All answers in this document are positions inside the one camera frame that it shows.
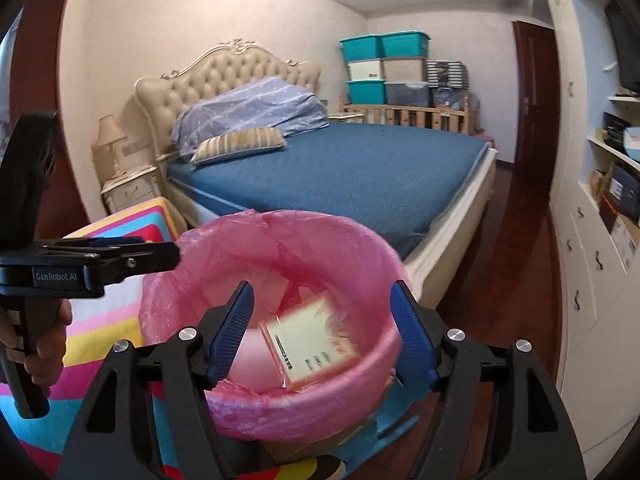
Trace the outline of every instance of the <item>wooden door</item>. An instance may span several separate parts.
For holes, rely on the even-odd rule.
[[[58,111],[58,44],[66,0],[28,0],[15,37],[9,90],[12,128],[33,110]],[[40,204],[36,236],[58,238],[88,224],[64,141]]]
[[[551,28],[514,22],[520,76],[516,172],[550,187],[558,151],[560,71]]]

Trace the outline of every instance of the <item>lamp shade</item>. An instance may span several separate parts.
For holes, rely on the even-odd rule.
[[[127,136],[118,126],[113,115],[107,115],[98,122],[98,146],[108,146]]]

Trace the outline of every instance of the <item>crib railing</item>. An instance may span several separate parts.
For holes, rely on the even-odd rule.
[[[450,108],[421,108],[395,105],[354,105],[340,103],[340,111],[361,113],[367,124],[394,124],[395,126],[417,126],[433,130],[469,134],[475,131],[474,114],[471,108],[463,111]]]

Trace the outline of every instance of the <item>beige headboard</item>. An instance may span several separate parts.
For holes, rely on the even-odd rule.
[[[150,122],[156,159],[171,152],[171,130],[189,106],[266,76],[279,76],[313,92],[320,67],[309,61],[282,61],[252,41],[232,40],[213,47],[184,70],[140,79],[135,97]]]

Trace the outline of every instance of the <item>blue fitted sheet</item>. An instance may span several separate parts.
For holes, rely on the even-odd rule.
[[[255,209],[347,216],[405,258],[462,190],[484,140],[407,126],[331,124],[289,147],[194,170],[173,160],[170,180],[217,215]]]

